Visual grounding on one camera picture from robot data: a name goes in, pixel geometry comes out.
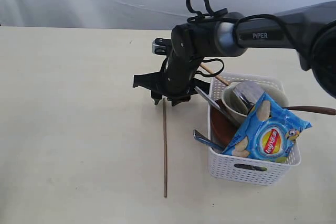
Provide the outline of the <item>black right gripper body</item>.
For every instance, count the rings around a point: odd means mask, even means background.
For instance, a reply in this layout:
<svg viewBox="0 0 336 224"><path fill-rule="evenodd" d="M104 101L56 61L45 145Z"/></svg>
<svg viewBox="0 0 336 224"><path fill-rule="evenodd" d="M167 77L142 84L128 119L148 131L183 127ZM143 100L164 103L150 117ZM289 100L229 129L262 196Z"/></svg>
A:
<svg viewBox="0 0 336 224"><path fill-rule="evenodd" d="M185 60L176 53L170 52L165 58L158 72L133 76L133 87L142 87L156 93L162 98L169 94L197 94L195 87L201 88L206 94L209 93L210 84L195 78L203 58Z"/></svg>

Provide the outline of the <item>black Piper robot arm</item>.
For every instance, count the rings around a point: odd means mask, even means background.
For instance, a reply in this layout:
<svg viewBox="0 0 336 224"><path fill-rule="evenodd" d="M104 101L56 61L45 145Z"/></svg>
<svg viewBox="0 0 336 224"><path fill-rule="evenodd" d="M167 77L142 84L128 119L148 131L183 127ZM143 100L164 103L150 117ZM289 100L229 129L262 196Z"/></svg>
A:
<svg viewBox="0 0 336 224"><path fill-rule="evenodd" d="M245 17L222 9L197 13L175 26L170 39L157 38L153 51L165 59L158 72L135 75L134 87L151 92L158 103L172 105L190 100L195 87L209 91L196 79L201 63L213 57L238 57L248 48L294 49L301 69L312 71L322 89L335 96L335 2L325 2L273 15Z"/></svg>

